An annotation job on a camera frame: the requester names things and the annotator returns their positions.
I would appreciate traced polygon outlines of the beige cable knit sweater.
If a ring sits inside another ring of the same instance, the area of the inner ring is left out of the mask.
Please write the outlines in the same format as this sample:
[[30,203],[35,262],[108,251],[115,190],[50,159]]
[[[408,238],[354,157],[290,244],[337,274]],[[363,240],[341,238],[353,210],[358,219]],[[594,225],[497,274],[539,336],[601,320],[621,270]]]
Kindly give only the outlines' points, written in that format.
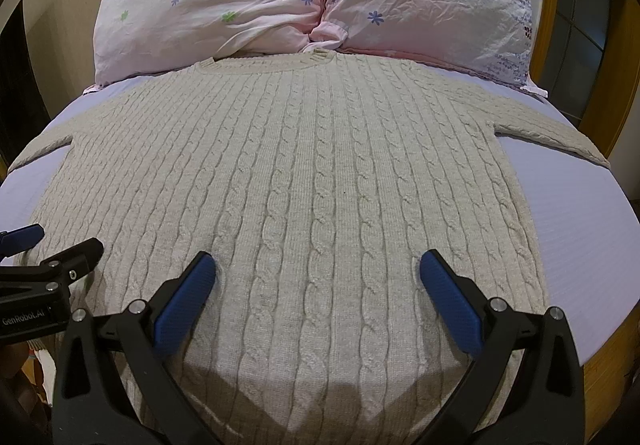
[[73,300],[148,298],[200,251],[218,279],[170,371],[235,444],[405,444],[465,365],[418,278],[438,250],[489,297],[549,303],[507,134],[598,166],[590,139],[412,61],[316,51],[202,61],[47,128],[66,156],[35,263],[94,237]]

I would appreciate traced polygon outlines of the wooden headboard frame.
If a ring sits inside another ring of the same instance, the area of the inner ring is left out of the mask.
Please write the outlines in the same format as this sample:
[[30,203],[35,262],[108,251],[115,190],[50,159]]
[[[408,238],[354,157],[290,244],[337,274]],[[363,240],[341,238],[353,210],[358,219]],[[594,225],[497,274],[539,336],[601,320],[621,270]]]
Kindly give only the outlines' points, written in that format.
[[611,155],[639,87],[639,0],[541,0],[534,81]]

